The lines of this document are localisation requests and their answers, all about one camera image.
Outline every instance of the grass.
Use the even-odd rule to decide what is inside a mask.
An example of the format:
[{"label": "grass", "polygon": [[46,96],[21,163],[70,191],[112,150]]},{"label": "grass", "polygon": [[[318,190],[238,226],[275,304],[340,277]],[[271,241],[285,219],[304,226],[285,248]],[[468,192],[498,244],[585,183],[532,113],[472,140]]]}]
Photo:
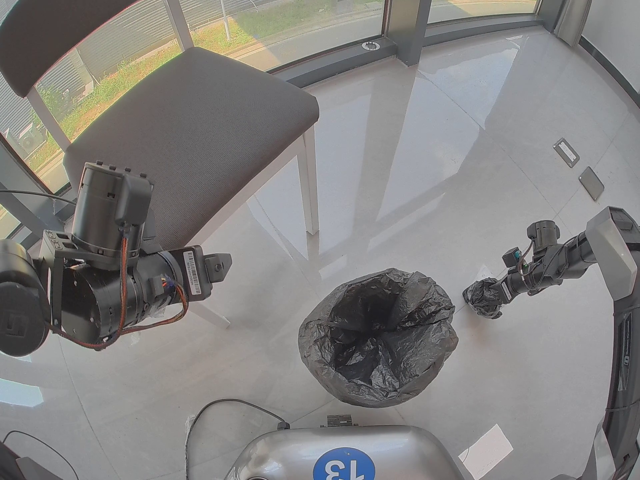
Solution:
[{"label": "grass", "polygon": [[[363,4],[370,2],[383,3],[384,0],[354,0],[356,9],[364,9]],[[221,22],[193,32],[193,42],[196,46],[226,54],[256,40],[283,33],[294,27],[320,23],[331,16],[331,0],[287,1],[263,8],[260,12],[244,11],[237,14],[234,19],[229,19],[232,38],[229,42]],[[71,140],[74,140],[126,91],[178,53],[180,48],[173,41],[167,47],[143,59],[123,62],[115,73],[102,78],[93,91],[60,120],[60,127]],[[60,148],[51,135],[47,134],[47,140],[43,146],[28,158],[28,165],[37,172],[59,151]]]}]

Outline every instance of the black trash bag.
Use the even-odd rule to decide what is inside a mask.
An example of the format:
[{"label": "black trash bag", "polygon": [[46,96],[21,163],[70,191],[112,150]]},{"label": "black trash bag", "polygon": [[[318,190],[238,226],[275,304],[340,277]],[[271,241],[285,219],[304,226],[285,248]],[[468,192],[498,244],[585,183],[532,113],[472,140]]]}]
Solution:
[{"label": "black trash bag", "polygon": [[496,288],[492,288],[498,279],[487,277],[471,284],[469,288],[462,292],[465,302],[471,306],[478,315],[484,318],[495,320],[502,316],[500,308],[500,292]]},{"label": "black trash bag", "polygon": [[394,268],[333,290],[300,326],[300,357],[339,400],[390,407],[436,377],[458,344],[451,299],[430,277]]}]

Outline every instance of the tile floor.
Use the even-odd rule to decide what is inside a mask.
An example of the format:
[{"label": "tile floor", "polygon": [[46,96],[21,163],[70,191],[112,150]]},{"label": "tile floor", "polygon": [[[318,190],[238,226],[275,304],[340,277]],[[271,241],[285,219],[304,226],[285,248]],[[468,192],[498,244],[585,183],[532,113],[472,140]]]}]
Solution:
[{"label": "tile floor", "polygon": [[[321,109],[319,235],[304,231],[294,161],[203,244],[234,258],[208,300],[228,330],[192,314],[101,353],[50,337],[28,360],[2,356],[0,430],[50,442],[81,478],[177,480],[188,416],[241,397],[296,427],[343,412],[418,425],[453,456],[498,423],[514,450],[488,480],[580,475],[611,366],[611,301],[597,267],[517,299],[496,321],[469,311],[461,292],[482,268],[500,274],[502,253],[525,246],[535,220],[555,219],[568,238],[607,204],[640,219],[638,108],[585,52],[540,28],[430,47],[416,67],[384,60],[308,90]],[[574,169],[552,149],[560,137],[581,156]],[[605,185],[598,202],[578,181],[587,165]],[[391,266],[443,286],[460,343],[414,400],[349,407],[300,361],[298,327],[338,284]],[[243,406],[210,409],[193,434],[192,478],[224,476],[274,427]],[[70,477],[53,453],[10,439]]]}]

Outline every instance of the brown fabric seat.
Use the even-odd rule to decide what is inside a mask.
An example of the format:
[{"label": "brown fabric seat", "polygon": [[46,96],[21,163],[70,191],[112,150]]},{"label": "brown fabric seat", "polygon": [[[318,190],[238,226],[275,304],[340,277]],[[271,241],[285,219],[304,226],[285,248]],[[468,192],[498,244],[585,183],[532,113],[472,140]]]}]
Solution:
[{"label": "brown fabric seat", "polygon": [[190,48],[98,117],[69,146],[64,165],[75,190],[85,162],[147,173],[160,244],[177,248],[318,116],[307,92]]}]

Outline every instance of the corrugated metal wall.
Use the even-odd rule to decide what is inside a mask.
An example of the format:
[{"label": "corrugated metal wall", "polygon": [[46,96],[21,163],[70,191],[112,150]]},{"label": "corrugated metal wall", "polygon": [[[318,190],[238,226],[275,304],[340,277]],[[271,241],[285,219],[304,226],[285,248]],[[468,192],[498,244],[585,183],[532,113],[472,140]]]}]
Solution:
[{"label": "corrugated metal wall", "polygon": [[[225,0],[229,14],[275,0]],[[0,20],[16,0],[0,0]],[[199,28],[222,16],[220,0],[180,0],[189,27]],[[88,73],[79,72],[84,65],[96,79],[112,72],[125,60],[138,57],[167,43],[173,37],[162,0],[141,0],[85,39],[71,59],[64,57],[42,80],[42,84],[73,94],[87,84]],[[0,131],[11,125],[18,133],[31,122],[31,107],[17,98],[4,80],[0,81]]]}]

